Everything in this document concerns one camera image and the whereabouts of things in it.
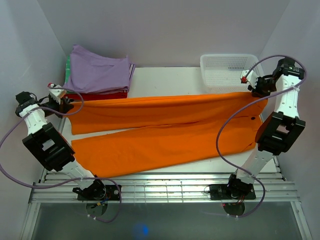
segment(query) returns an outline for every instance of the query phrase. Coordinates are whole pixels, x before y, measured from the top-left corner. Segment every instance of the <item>white plastic basket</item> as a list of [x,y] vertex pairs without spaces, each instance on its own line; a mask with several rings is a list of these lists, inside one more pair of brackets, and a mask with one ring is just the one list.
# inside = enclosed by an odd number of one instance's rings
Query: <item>white plastic basket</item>
[[[243,70],[248,70],[258,62],[251,54],[205,54],[200,58],[200,68],[206,91],[211,94],[247,92],[248,85],[240,81]],[[263,76],[261,65],[254,69]]]

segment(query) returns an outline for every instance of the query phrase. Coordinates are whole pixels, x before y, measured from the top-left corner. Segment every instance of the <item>stack of folded clothes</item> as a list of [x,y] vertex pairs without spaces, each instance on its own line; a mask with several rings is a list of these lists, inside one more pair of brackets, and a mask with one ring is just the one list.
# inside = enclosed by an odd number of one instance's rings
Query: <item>stack of folded clothes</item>
[[[125,99],[130,89],[135,65],[129,58],[108,58],[73,45],[65,68],[63,87],[80,93],[85,101]],[[79,100],[68,92],[66,97]]]

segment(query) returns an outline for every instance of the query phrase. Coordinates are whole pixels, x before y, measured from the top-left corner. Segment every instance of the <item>gray wall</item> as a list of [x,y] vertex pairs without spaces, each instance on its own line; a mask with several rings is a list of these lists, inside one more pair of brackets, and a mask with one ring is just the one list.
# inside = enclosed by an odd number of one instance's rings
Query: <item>gray wall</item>
[[[288,54],[299,59],[308,70],[308,79],[300,88],[298,100],[299,115],[306,121],[306,128],[292,148],[279,156],[279,164],[284,176],[296,182],[313,239],[320,239],[319,39],[320,2],[292,0],[260,56]],[[264,73],[274,70],[277,61],[263,64]],[[274,109],[274,105],[269,106],[266,113]]]
[[140,66],[199,66],[205,53],[259,55],[290,0],[38,0],[63,50]]
[[[65,54],[36,0],[0,0],[0,136],[19,119],[15,95],[30,91],[43,97],[48,82],[62,80]],[[42,166],[27,151],[22,139],[25,124],[7,139],[0,151],[3,167],[21,181],[39,179]],[[0,174],[0,239],[19,239],[30,189]]]

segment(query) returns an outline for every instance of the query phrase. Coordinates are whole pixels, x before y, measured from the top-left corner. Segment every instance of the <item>table surface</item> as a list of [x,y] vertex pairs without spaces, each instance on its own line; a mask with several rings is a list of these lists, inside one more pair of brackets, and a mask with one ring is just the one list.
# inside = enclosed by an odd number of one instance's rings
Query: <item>table surface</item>
[[[199,67],[137,67],[134,71],[128,98],[151,96],[177,96],[206,94]],[[123,130],[102,131],[89,134],[73,135],[71,123],[65,120],[62,135],[71,144],[71,140],[92,136],[112,134]],[[228,155],[227,159],[241,166],[252,151]],[[220,157],[185,163],[170,167],[145,171],[144,173],[231,173],[236,169]],[[276,173],[274,160],[270,160],[262,173]]]

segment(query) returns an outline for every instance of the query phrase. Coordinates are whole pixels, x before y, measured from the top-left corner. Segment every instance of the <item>robotic arm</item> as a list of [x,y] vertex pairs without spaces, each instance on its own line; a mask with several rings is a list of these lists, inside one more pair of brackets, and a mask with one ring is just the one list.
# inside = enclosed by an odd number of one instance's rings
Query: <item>robotic arm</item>
[[[51,84],[52,88],[59,88],[59,85]],[[22,140],[23,144],[33,154],[33,156],[48,171],[56,171],[68,175],[70,178],[94,178],[95,176],[84,169],[75,159],[74,150],[51,123],[47,123],[46,117],[52,115],[52,111],[38,108],[45,107],[56,110],[60,113],[67,113],[73,108],[63,96],[65,90],[49,89],[48,102],[31,97],[29,92],[21,92],[15,96],[19,103],[15,114],[24,117],[28,134]],[[99,179],[83,179],[75,181],[78,187],[73,192],[79,194],[86,200],[104,200],[107,195],[105,185]]]
[[[303,69],[295,67],[295,61],[285,57],[278,61],[272,75],[258,77],[254,71],[246,78],[248,71],[241,74],[241,82],[248,83],[253,97],[263,98],[271,92],[283,91],[297,85],[305,76]],[[287,152],[306,126],[298,114],[299,88],[295,87],[276,97],[274,112],[258,129],[255,136],[256,147],[242,168],[257,176],[262,168],[280,153]],[[227,192],[234,197],[247,196],[253,192],[254,179],[243,170],[231,174]]]

